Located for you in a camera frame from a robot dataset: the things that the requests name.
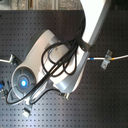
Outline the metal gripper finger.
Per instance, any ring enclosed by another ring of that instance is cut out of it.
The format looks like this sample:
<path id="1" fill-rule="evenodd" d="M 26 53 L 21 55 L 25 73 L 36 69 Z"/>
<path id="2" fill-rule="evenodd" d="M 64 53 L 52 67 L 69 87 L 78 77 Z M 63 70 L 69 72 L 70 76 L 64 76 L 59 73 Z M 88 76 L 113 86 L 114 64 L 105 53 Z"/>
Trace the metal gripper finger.
<path id="1" fill-rule="evenodd" d="M 30 106 L 24 107 L 24 109 L 23 109 L 23 115 L 25 117 L 29 117 L 30 116 L 30 113 L 31 113 L 31 107 Z"/>

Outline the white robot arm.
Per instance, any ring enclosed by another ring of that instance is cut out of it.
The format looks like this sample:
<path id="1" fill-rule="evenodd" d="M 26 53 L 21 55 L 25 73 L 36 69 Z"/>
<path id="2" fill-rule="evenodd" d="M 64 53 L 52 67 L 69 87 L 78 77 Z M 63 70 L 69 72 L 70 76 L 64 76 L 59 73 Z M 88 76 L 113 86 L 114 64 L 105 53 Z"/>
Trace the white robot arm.
<path id="1" fill-rule="evenodd" d="M 23 115 L 43 95 L 48 80 L 52 90 L 65 98 L 79 85 L 83 71 L 110 7 L 111 0 L 80 0 L 84 16 L 76 36 L 60 41 L 50 30 L 37 34 L 30 43 L 24 61 L 14 70 L 12 90 L 19 102 L 26 101 Z"/>

